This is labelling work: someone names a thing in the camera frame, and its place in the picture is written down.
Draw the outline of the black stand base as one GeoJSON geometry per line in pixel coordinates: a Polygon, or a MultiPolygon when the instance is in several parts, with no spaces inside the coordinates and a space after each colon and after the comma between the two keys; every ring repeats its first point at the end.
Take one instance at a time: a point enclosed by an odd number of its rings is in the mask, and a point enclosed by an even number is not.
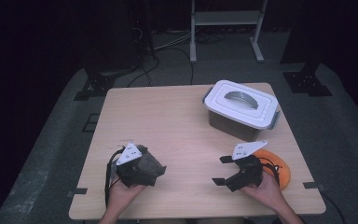
{"type": "Polygon", "coordinates": [[[103,97],[113,88],[116,79],[112,76],[88,75],[80,91],[76,93],[75,101],[87,101],[90,97],[103,97]]]}
{"type": "Polygon", "coordinates": [[[300,71],[284,72],[283,76],[293,93],[306,93],[311,97],[331,96],[330,90],[315,75],[318,67],[319,63],[305,63],[300,71]]]}

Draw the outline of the dark equipment rack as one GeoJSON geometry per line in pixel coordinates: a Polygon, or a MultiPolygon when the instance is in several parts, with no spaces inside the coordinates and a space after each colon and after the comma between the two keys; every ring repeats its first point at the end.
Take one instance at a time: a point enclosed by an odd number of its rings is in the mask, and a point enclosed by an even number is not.
{"type": "Polygon", "coordinates": [[[128,10],[133,42],[137,52],[156,59],[154,41],[151,30],[151,11],[149,0],[129,0],[128,10]]]}

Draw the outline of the grey fluffy cloth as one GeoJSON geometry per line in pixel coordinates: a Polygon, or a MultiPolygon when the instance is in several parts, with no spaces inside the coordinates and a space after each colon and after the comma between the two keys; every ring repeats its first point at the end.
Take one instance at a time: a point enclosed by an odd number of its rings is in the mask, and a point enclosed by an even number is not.
{"type": "Polygon", "coordinates": [[[139,173],[134,178],[133,185],[154,186],[157,178],[164,175],[166,166],[160,162],[148,151],[148,148],[142,145],[136,145],[143,156],[139,160],[137,167],[139,173]]]}

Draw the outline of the black floor tape square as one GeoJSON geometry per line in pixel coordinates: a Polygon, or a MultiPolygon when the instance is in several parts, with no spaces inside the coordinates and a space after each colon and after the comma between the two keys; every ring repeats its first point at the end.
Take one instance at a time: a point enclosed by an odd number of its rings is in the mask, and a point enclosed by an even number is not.
{"type": "Polygon", "coordinates": [[[98,124],[100,115],[98,113],[89,114],[86,123],[83,126],[83,133],[94,133],[98,124]]]}

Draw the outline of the person's left hand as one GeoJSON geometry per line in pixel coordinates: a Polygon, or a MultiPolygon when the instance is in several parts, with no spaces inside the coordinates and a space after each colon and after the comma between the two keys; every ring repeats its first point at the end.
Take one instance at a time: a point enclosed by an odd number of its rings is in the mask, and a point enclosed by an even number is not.
{"type": "Polygon", "coordinates": [[[109,187],[106,212],[119,216],[144,189],[146,189],[144,185],[127,187],[119,179],[114,180],[109,187]]]}

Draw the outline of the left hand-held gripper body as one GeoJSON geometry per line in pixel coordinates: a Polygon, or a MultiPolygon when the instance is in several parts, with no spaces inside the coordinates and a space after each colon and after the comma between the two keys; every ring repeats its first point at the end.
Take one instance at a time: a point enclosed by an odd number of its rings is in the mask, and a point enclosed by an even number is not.
{"type": "Polygon", "coordinates": [[[134,184],[134,178],[139,173],[137,164],[142,156],[143,153],[135,144],[128,143],[117,159],[117,175],[125,186],[134,184]]]}

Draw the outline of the white metal stand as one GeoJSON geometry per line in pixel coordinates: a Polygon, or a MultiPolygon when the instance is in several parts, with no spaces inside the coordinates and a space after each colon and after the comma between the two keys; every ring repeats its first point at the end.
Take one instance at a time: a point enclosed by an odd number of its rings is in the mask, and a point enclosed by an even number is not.
{"type": "Polygon", "coordinates": [[[191,0],[191,25],[190,25],[190,44],[189,60],[192,63],[197,61],[197,44],[196,44],[196,28],[200,26],[225,26],[225,25],[254,25],[255,33],[250,37],[250,43],[255,54],[255,58],[259,63],[265,61],[260,47],[258,38],[261,32],[266,8],[269,0],[262,0],[259,10],[244,11],[197,11],[196,0],[191,0]]]}

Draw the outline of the grey plastic container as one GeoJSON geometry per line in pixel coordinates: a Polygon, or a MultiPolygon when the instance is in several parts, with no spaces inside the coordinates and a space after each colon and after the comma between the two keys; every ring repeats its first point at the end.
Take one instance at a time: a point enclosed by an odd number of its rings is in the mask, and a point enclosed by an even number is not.
{"type": "Polygon", "coordinates": [[[257,130],[273,129],[279,117],[271,94],[228,80],[219,80],[202,102],[211,112],[257,130]]]}

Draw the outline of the grey transparent storage box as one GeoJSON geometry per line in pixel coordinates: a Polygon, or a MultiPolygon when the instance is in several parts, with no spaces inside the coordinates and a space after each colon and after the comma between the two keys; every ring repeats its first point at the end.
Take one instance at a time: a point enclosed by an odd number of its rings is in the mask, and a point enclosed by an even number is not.
{"type": "Polygon", "coordinates": [[[260,134],[260,130],[257,130],[256,128],[228,119],[212,111],[209,111],[209,124],[221,132],[230,134],[247,142],[254,141],[260,134]]]}

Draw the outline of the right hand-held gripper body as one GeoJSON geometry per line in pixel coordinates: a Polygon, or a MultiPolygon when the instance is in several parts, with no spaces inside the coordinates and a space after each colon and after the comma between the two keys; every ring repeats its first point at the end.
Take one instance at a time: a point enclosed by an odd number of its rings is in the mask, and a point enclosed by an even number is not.
{"type": "Polygon", "coordinates": [[[237,144],[231,155],[231,160],[239,166],[239,171],[225,180],[225,185],[236,191],[251,184],[259,185],[262,181],[262,164],[254,155],[257,150],[264,147],[266,140],[237,144]]]}

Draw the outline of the orange plush toy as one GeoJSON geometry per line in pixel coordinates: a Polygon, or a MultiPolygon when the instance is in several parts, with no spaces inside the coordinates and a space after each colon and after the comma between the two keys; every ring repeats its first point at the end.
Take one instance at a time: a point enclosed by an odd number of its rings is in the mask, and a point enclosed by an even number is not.
{"type": "Polygon", "coordinates": [[[254,155],[260,160],[263,171],[274,176],[280,190],[286,189],[291,180],[291,170],[286,162],[265,149],[258,149],[254,155]]]}

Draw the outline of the person's right hand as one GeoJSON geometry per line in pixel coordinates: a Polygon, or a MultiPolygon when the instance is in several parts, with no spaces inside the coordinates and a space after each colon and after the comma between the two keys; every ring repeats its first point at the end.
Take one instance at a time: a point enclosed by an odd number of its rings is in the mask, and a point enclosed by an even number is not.
{"type": "Polygon", "coordinates": [[[291,211],[291,207],[284,199],[277,181],[267,172],[262,173],[262,182],[258,187],[247,186],[241,188],[240,192],[265,205],[278,216],[287,215],[291,211]]]}

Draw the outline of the black tape piece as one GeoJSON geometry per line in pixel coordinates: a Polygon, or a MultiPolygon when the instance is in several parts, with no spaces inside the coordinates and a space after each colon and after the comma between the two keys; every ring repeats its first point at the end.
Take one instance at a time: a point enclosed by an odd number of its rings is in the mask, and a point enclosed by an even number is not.
{"type": "Polygon", "coordinates": [[[66,197],[73,198],[77,194],[85,195],[87,194],[87,191],[88,191],[87,188],[77,188],[77,189],[69,190],[66,197]]]}
{"type": "Polygon", "coordinates": [[[317,182],[304,182],[303,186],[305,189],[318,189],[318,190],[325,190],[323,184],[318,184],[317,182]]]}

